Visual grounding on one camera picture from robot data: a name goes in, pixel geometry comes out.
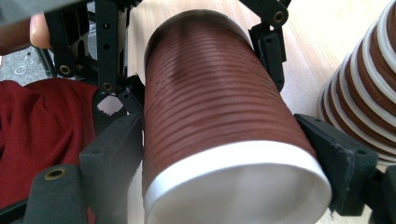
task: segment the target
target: red fabric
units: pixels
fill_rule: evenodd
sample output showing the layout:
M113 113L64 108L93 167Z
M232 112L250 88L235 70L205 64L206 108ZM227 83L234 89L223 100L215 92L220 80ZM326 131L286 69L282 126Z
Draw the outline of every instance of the red fabric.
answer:
M35 175L78 164L95 137L94 86L52 78L20 86L0 82L0 209L26 198Z

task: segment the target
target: finger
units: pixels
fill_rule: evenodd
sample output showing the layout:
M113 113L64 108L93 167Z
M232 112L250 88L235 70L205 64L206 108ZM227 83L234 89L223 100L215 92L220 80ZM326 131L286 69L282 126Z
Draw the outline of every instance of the finger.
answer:
M50 49L50 32L43 13L30 19L30 42L40 49Z

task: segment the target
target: red cloth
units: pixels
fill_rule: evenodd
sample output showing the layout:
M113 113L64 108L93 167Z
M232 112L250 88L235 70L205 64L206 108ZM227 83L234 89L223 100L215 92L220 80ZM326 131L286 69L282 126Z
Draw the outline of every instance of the red cloth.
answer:
M94 86L52 78L20 86L0 82L0 209L26 198L35 175L78 164L95 137Z

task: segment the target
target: stacked paper cup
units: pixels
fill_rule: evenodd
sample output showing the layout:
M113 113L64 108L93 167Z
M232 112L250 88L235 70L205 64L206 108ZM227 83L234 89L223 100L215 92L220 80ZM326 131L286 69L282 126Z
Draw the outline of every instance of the stacked paper cup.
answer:
M396 7L391 1L322 91L322 119L396 162Z

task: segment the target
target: wooden floor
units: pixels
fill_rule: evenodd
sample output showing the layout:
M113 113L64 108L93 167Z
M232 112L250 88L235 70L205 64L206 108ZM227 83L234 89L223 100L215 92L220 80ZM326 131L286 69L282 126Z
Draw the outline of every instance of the wooden floor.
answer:
M284 27L288 61L284 63L285 87L281 92L293 113L317 116L320 90L344 57L363 37L389 0L294 0ZM144 77L143 58L154 30L166 19L190 9L212 9L228 15L246 33L260 22L237 0L145 0L131 13L129 72ZM142 224L141 176L130 190L130 223ZM363 217L324 214L318 223L367 223Z

